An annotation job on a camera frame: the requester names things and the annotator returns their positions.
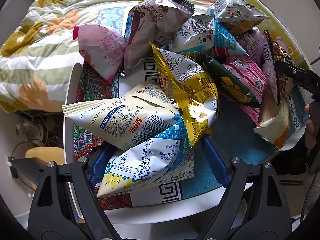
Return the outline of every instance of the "hand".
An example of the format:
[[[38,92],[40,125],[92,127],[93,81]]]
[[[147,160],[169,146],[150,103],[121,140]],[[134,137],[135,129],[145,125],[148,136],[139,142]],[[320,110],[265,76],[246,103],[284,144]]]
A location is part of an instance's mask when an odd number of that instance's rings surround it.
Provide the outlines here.
[[[306,112],[306,114],[309,114],[309,105],[307,105],[304,108],[304,111]],[[313,125],[313,122],[309,118],[306,123],[306,134],[305,134],[305,138],[304,138],[304,144],[310,150],[315,146],[315,144],[317,142],[316,137],[313,135],[314,130],[315,130],[315,127]]]

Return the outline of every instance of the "bolt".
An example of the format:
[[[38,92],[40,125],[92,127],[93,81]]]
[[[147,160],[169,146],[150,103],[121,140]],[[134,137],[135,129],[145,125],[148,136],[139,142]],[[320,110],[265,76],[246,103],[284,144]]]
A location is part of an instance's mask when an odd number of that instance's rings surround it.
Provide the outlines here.
[[[53,167],[53,166],[54,166],[54,162],[48,162],[48,163],[47,163],[47,166],[48,166],[49,168]]]
[[[233,157],[231,160],[233,163],[239,163],[241,161],[238,157]]]
[[[269,162],[264,162],[263,165],[264,165],[266,168],[271,168],[271,167],[272,167],[272,164],[269,163]]]
[[[86,157],[86,156],[81,156],[81,157],[78,159],[78,162],[84,163],[86,160],[87,160],[87,157]]]

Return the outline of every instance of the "pink snack bag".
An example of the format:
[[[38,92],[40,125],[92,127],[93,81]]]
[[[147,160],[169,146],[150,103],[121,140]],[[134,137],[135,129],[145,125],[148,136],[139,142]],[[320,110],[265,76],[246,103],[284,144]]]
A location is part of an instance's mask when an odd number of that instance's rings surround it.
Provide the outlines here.
[[[76,25],[73,40],[79,39],[79,53],[100,76],[111,82],[122,63],[124,37],[116,29],[97,24]]]
[[[223,65],[227,65],[233,69],[235,76],[249,88],[261,104],[263,90],[268,86],[268,81],[257,64],[238,55],[227,57],[226,63]],[[260,108],[252,108],[249,106],[240,107],[250,116],[257,126],[260,126],[258,123]]]

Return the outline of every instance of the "blue gripper pad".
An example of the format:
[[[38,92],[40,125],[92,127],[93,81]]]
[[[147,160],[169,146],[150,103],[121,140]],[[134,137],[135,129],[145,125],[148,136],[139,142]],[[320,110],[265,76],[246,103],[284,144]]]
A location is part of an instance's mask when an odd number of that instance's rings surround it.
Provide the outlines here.
[[[110,143],[108,143],[104,147],[104,149],[102,149],[99,157],[92,165],[92,176],[88,181],[91,188],[95,187],[97,183],[102,181],[108,162],[110,161],[116,150],[117,147],[113,146]]]
[[[230,183],[227,176],[227,167],[221,160],[207,136],[203,136],[201,139],[201,149],[204,152],[204,156],[217,182],[222,184],[223,187],[227,188]]]

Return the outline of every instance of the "green snack bag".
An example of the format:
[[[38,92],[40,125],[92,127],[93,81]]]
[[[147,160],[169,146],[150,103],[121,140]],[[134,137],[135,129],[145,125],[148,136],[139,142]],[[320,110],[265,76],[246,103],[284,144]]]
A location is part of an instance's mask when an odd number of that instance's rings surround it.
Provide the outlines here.
[[[250,89],[241,82],[238,76],[234,75],[234,70],[226,65],[220,64],[214,58],[193,52],[188,55],[193,58],[204,71],[207,71],[213,78],[218,90],[243,106],[253,108],[261,107],[261,99],[257,98]]]

